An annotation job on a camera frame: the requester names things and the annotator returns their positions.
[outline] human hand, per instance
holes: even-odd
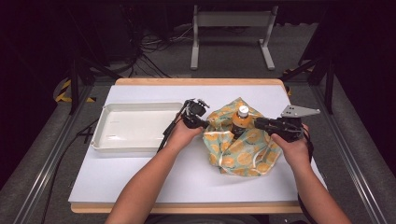
[[[192,138],[202,132],[204,128],[198,127],[196,129],[188,128],[181,116],[177,117],[177,124],[170,134],[168,141],[166,142],[167,147],[172,147],[176,150],[181,150],[186,147],[192,140]]]
[[[285,159],[291,169],[294,170],[306,166],[310,167],[308,144],[305,138],[288,143],[276,133],[273,133],[271,137],[274,142],[283,149],[283,154],[285,155]]]

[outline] aluminum rail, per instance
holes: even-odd
[[[82,93],[79,97],[79,101],[84,102],[85,99],[89,97],[91,90],[91,86],[84,86],[82,89]],[[20,212],[17,214],[14,220],[14,224],[28,223],[29,218],[35,209],[35,206],[37,205],[41,197],[41,194],[43,193],[45,187],[47,186],[47,183],[53,175],[57,163],[59,162],[62,154],[66,150],[65,141],[67,140],[83,106],[83,103],[79,104],[73,115],[67,118],[61,130],[61,133],[58,136],[58,139],[56,140],[46,162],[43,165],[43,168],[38,173],[37,178],[35,179],[35,183],[33,184],[28,196],[26,197]]]
[[[341,158],[343,159],[346,168],[349,171],[352,181],[355,184],[359,195],[361,196],[361,200],[363,201],[372,222],[378,224],[387,224],[388,222],[385,220],[385,217],[375,200],[375,196],[371,192],[366,178],[359,168],[359,165],[356,163],[356,160],[347,144],[346,139],[342,135],[337,122],[335,121],[334,117],[327,112],[326,105],[323,103],[324,95],[320,90],[320,87],[311,86],[311,90],[316,96],[319,106],[321,107],[320,111],[322,111],[322,114],[324,115],[328,125],[332,129],[332,133],[338,144],[338,151],[341,155]]]

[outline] floral fabric bag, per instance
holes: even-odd
[[[265,175],[276,163],[282,149],[272,141],[267,132],[256,129],[253,122],[238,139],[233,139],[232,116],[241,105],[248,107],[248,115],[253,120],[263,117],[240,97],[212,112],[207,118],[209,126],[204,131],[210,164],[218,166],[223,174]]]

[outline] tripod leg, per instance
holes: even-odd
[[[76,61],[71,64],[70,79],[72,86],[72,108],[70,109],[70,115],[73,115],[78,107],[78,71]]]
[[[315,65],[314,69],[312,70],[311,74],[307,79],[308,84],[312,86],[317,86],[326,75],[328,69],[329,69],[329,59],[324,58]]]
[[[116,80],[119,79],[119,78],[122,78],[122,76],[120,76],[120,75],[108,70],[107,68],[105,68],[101,64],[96,63],[94,61],[91,61],[91,60],[89,60],[87,58],[81,57],[80,61],[81,61],[81,63],[84,63],[84,65],[87,64],[90,67],[96,68],[97,70],[99,70],[100,72],[102,72],[103,74],[105,74],[108,77],[112,77],[112,78],[114,78]]]
[[[329,70],[326,77],[326,90],[324,95],[324,104],[326,105],[329,114],[332,114],[332,86],[334,83],[334,64],[332,60],[329,62]]]
[[[314,60],[311,60],[303,65],[301,65],[300,67],[292,70],[291,72],[289,72],[287,75],[280,77],[279,79],[281,81],[287,81],[289,79],[291,79],[292,77],[296,77],[297,75],[299,75],[300,73],[302,73],[303,71],[305,71],[306,69],[315,66],[317,63],[319,63],[320,61],[322,61],[322,58],[316,58]]]
[[[78,60],[78,76],[85,86],[91,86],[95,82],[95,77],[90,68],[84,63],[83,60]]]

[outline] plastic tray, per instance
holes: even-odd
[[[110,104],[91,145],[102,152],[156,152],[182,103]]]

